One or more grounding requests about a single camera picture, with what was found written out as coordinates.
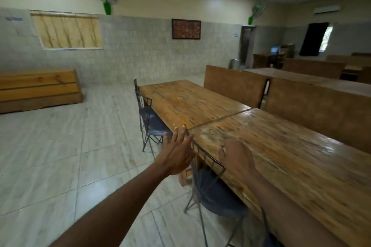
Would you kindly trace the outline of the person's right hand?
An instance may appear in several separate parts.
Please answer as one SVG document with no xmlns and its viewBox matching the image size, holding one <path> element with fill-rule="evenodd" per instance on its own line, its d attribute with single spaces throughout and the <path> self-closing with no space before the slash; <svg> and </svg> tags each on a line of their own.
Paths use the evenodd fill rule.
<svg viewBox="0 0 371 247">
<path fill-rule="evenodd" d="M 248 185 L 258 173 L 250 149 L 238 140 L 227 140 L 223 145 L 227 150 L 225 169 L 241 183 Z"/>
</svg>

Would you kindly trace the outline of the person's left hand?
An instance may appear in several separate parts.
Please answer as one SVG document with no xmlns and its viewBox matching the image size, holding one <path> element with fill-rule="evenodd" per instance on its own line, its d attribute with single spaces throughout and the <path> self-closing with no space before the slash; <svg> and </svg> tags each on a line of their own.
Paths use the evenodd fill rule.
<svg viewBox="0 0 371 247">
<path fill-rule="evenodd" d="M 181 129 L 174 128 L 171 143 L 165 146 L 165 135 L 161 152 L 155 158 L 155 165 L 164 174 L 164 177 L 177 175 L 187 169 L 195 158 L 196 152 L 192 149 L 193 135 L 187 130 L 187 142 L 179 145 L 179 132 Z"/>
</svg>

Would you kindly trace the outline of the person's left forearm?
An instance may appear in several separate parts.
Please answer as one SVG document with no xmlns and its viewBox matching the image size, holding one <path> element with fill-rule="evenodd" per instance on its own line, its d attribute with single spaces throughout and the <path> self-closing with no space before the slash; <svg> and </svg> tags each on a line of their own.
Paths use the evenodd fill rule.
<svg viewBox="0 0 371 247">
<path fill-rule="evenodd" d="M 90 209 L 50 247 L 119 247 L 144 204 L 170 172 L 169 164 L 152 163 Z"/>
</svg>

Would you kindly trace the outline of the person's right forearm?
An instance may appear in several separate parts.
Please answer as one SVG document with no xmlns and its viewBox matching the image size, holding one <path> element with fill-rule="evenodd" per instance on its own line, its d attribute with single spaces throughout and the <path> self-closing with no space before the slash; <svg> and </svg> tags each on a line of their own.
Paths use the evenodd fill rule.
<svg viewBox="0 0 371 247">
<path fill-rule="evenodd" d="M 246 185 L 275 225 L 285 247 L 349 247 L 257 170 Z"/>
</svg>

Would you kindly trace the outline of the black metal chair dark seat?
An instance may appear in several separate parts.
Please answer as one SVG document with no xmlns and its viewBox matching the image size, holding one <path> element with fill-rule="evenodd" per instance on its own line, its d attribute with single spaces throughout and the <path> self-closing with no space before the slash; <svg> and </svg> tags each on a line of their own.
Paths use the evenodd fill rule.
<svg viewBox="0 0 371 247">
<path fill-rule="evenodd" d="M 165 133 L 171 135 L 172 132 L 152 108 L 152 99 L 140 93 L 137 79 L 134 79 L 133 82 L 140 116 L 140 129 L 143 142 L 142 151 L 144 152 L 147 144 L 149 144 L 153 158 L 155 158 L 151 140 L 156 144 L 163 143 Z"/>
<path fill-rule="evenodd" d="M 190 148 L 197 156 L 190 164 L 192 195 L 184 213 L 187 214 L 194 205 L 197 205 L 206 247 L 208 247 L 208 242 L 201 206 L 217 216 L 236 220 L 233 231 L 225 245 L 225 247 L 236 247 L 231 241 L 239 229 L 243 231 L 243 220 L 248 216 L 249 208 L 221 179 L 226 171 L 221 162 L 202 149 L 194 140 L 191 142 Z"/>
</svg>

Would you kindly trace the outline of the long wooden table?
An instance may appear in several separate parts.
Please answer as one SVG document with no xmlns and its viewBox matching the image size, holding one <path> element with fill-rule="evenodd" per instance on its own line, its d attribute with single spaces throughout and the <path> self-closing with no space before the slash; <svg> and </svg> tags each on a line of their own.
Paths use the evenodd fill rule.
<svg viewBox="0 0 371 247">
<path fill-rule="evenodd" d="M 188 80 L 139 86 L 151 99 L 151 108 L 173 130 L 186 125 L 193 129 L 221 118 L 252 109 Z"/>
<path fill-rule="evenodd" d="M 225 140 L 252 151 L 257 170 L 351 247 L 371 247 L 371 154 L 260 109 L 193 127 L 217 159 Z"/>
<path fill-rule="evenodd" d="M 270 79 L 278 78 L 290 81 L 296 81 L 301 83 L 306 83 L 309 85 L 321 86 L 330 88 L 337 91 L 347 92 L 351 94 L 362 95 L 371 98 L 371 85 L 346 81 L 346 80 L 336 80 L 324 77 L 312 76 L 299 74 L 289 71 L 281 71 L 274 68 L 256 68 L 256 69 L 243 69 L 242 71 L 252 72 L 255 74 L 266 76 Z"/>
</svg>

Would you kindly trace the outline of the brown wooden bench backrest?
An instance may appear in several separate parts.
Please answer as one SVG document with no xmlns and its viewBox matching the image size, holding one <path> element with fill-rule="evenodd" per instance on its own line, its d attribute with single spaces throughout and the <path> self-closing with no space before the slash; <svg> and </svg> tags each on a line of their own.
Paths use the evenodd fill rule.
<svg viewBox="0 0 371 247">
<path fill-rule="evenodd" d="M 371 154 L 371 96 L 274 78 L 265 111 Z"/>
<path fill-rule="evenodd" d="M 343 62 L 285 58 L 282 70 L 338 80 L 345 67 L 346 63 Z"/>
<path fill-rule="evenodd" d="M 203 86 L 251 108 L 260 108 L 268 80 L 253 72 L 207 65 Z"/>
</svg>

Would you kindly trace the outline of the dark wooden desk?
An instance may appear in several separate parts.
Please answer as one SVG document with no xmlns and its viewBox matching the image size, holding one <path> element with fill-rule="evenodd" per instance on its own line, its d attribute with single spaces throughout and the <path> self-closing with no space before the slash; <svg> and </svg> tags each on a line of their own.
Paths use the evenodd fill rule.
<svg viewBox="0 0 371 247">
<path fill-rule="evenodd" d="M 282 69 L 285 54 L 265 55 L 253 54 L 252 68 L 269 68 Z"/>
</svg>

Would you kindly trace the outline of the open doorway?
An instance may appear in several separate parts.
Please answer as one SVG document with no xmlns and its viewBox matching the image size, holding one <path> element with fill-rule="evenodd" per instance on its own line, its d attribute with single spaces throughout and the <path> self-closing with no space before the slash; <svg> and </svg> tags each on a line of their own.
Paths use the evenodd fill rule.
<svg viewBox="0 0 371 247">
<path fill-rule="evenodd" d="M 249 69 L 253 65 L 253 48 L 256 34 L 255 26 L 242 26 L 239 41 L 239 69 Z"/>
</svg>

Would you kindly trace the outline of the brown cardboard box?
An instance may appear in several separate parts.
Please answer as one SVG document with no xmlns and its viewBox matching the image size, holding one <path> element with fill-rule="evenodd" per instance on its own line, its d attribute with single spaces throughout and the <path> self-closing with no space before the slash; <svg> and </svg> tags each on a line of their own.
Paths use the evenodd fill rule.
<svg viewBox="0 0 371 247">
<path fill-rule="evenodd" d="M 280 55 L 284 58 L 294 58 L 295 56 L 295 44 L 284 44 L 280 46 Z"/>
</svg>

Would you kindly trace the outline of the low wooden crate bench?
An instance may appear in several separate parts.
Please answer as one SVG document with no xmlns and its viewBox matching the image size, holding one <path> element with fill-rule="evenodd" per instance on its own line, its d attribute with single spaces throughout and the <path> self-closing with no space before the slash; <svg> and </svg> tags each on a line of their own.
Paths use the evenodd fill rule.
<svg viewBox="0 0 371 247">
<path fill-rule="evenodd" d="M 0 74 L 0 114 L 82 102 L 75 69 Z"/>
</svg>

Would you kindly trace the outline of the black window curtain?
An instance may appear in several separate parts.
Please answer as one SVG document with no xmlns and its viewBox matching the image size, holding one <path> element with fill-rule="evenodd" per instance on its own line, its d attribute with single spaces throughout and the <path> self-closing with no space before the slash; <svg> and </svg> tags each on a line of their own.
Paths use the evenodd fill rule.
<svg viewBox="0 0 371 247">
<path fill-rule="evenodd" d="M 299 56 L 317 57 L 319 55 L 322 40 L 329 24 L 329 22 L 323 22 L 308 25 Z"/>
</svg>

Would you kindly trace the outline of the plywood boarded window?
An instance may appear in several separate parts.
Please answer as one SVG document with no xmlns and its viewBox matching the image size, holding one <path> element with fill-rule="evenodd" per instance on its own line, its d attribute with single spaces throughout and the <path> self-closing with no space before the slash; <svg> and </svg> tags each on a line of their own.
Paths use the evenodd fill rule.
<svg viewBox="0 0 371 247">
<path fill-rule="evenodd" d="M 103 49 L 96 14 L 29 11 L 45 51 Z"/>
</svg>

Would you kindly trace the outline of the bright window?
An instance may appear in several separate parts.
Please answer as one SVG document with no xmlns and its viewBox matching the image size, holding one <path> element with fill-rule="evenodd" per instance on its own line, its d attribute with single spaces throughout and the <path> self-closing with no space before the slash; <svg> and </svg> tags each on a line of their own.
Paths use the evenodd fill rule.
<svg viewBox="0 0 371 247">
<path fill-rule="evenodd" d="M 330 40 L 331 33 L 333 31 L 334 26 L 329 25 L 323 35 L 322 42 L 319 48 L 319 53 L 324 53 L 328 47 L 328 43 Z"/>
</svg>

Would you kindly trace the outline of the dark framed wall picture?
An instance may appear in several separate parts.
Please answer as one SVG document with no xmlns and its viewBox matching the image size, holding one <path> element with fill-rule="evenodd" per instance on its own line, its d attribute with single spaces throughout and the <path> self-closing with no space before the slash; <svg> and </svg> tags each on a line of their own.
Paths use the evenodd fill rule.
<svg viewBox="0 0 371 247">
<path fill-rule="evenodd" d="M 202 22 L 200 20 L 171 19 L 172 39 L 200 40 Z"/>
</svg>

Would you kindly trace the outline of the small green wall fan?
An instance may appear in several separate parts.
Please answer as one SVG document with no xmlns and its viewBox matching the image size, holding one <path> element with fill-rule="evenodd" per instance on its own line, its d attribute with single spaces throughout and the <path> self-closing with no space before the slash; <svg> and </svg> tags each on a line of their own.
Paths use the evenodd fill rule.
<svg viewBox="0 0 371 247">
<path fill-rule="evenodd" d="M 264 11 L 266 7 L 265 3 L 258 2 L 252 6 L 252 14 L 248 18 L 248 25 L 251 26 L 253 24 L 254 18 L 258 18 L 260 15 L 262 15 L 262 12 Z"/>
</svg>

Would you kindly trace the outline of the white wall air conditioner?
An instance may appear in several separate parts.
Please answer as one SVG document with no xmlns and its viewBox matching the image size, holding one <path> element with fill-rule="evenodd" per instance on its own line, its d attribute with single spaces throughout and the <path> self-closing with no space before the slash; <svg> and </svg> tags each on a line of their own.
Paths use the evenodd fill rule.
<svg viewBox="0 0 371 247">
<path fill-rule="evenodd" d="M 340 5 L 317 7 L 313 10 L 313 15 L 332 14 L 332 13 L 339 12 L 340 10 L 341 10 Z"/>
</svg>

